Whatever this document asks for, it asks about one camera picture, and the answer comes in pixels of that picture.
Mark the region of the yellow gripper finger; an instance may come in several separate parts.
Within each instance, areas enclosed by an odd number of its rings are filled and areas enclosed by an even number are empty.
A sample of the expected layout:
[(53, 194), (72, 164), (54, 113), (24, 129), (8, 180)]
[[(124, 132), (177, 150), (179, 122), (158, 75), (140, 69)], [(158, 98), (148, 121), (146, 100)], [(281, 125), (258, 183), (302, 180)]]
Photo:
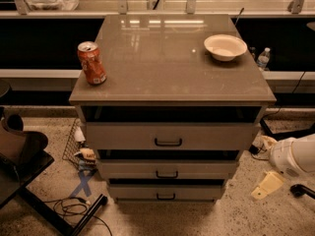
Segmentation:
[(277, 140), (269, 136), (262, 136), (261, 140), (266, 150), (271, 150), (273, 146), (278, 142)]
[(254, 200), (262, 200), (284, 184), (284, 177), (276, 171), (268, 171), (264, 179), (252, 191), (251, 197)]

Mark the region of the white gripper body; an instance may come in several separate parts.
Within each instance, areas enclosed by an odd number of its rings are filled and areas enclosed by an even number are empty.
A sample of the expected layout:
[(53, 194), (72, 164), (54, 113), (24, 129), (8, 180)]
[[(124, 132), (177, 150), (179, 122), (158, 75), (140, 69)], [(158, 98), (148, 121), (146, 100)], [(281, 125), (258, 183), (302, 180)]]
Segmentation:
[(300, 171), (293, 159), (291, 145), (294, 138), (288, 138), (275, 143), (270, 152), (270, 163), (285, 177), (298, 178)]

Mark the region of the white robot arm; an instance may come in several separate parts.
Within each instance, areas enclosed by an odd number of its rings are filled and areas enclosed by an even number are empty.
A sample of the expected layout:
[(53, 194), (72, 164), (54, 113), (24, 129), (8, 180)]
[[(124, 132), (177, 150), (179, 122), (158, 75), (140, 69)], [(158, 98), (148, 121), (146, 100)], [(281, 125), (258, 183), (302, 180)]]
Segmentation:
[(273, 170), (265, 173), (263, 180), (251, 193), (255, 200), (262, 200), (278, 190), (287, 179), (297, 180), (315, 172), (315, 135), (302, 138), (290, 137), (276, 141), (263, 136), (263, 145), (269, 152)]

